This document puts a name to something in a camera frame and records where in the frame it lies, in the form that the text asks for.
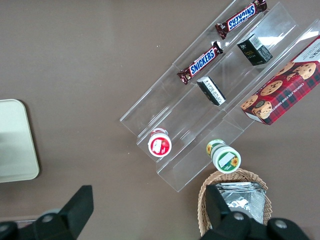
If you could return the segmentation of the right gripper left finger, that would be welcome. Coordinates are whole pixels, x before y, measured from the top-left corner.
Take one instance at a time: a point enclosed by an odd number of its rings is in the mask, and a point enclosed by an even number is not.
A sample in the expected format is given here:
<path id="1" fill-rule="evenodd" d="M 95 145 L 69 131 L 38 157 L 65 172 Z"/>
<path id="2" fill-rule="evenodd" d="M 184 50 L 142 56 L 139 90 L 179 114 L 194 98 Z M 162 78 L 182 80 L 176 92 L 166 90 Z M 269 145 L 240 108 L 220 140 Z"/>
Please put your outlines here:
<path id="1" fill-rule="evenodd" d="M 36 240 L 76 240 L 94 211 L 93 188 L 83 185 L 57 212 L 49 212 L 33 223 Z"/>

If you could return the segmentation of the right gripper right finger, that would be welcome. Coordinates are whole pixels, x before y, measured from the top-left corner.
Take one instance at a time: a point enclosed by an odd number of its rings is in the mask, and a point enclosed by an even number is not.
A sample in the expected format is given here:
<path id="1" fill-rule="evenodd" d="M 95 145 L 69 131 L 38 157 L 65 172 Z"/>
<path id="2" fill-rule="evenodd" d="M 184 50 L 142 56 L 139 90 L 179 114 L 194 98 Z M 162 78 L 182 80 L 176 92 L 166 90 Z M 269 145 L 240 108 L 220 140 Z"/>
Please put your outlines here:
<path id="1" fill-rule="evenodd" d="M 212 228 L 202 240 L 266 240 L 267 227 L 245 213 L 231 211 L 215 185 L 205 190 L 206 211 Z"/>

